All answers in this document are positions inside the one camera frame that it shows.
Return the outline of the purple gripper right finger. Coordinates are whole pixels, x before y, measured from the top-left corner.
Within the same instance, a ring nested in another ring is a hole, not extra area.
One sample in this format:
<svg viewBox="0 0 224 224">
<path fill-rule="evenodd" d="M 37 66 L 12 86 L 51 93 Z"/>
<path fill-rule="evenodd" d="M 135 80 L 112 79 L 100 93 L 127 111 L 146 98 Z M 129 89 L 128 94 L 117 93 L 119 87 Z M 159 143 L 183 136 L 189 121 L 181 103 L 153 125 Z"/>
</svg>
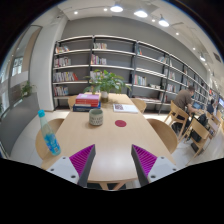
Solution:
<svg viewBox="0 0 224 224">
<path fill-rule="evenodd" d="M 157 157 L 136 145 L 132 145 L 131 155 L 141 187 L 168 176 L 178 170 L 178 168 L 166 157 Z"/>
</svg>

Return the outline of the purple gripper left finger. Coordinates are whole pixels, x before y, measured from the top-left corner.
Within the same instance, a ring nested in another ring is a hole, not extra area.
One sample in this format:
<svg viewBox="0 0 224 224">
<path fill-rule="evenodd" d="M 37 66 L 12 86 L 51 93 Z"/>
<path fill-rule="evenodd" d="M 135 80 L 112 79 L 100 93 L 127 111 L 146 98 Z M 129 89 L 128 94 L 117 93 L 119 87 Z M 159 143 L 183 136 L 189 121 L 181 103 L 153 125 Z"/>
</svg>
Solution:
<svg viewBox="0 0 224 224">
<path fill-rule="evenodd" d="M 81 187 L 86 187 L 95 155 L 95 145 L 90 145 L 70 157 L 62 156 L 47 171 Z"/>
</svg>

